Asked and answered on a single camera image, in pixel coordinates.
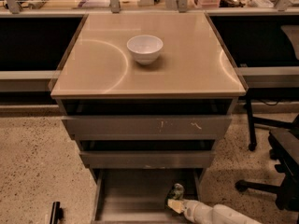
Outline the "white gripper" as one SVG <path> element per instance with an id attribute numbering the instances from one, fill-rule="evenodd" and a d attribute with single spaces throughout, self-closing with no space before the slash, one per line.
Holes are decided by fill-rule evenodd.
<path id="1" fill-rule="evenodd" d="M 212 224 L 213 208 L 204 203 L 196 200 L 185 200 L 183 202 L 169 199 L 167 205 L 178 214 L 183 213 L 191 223 Z"/>

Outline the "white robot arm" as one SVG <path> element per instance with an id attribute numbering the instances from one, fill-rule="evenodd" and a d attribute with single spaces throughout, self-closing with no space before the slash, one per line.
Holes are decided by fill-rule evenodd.
<path id="1" fill-rule="evenodd" d="M 222 204 L 211 207 L 196 200 L 169 199 L 167 205 L 194 224 L 262 224 Z"/>

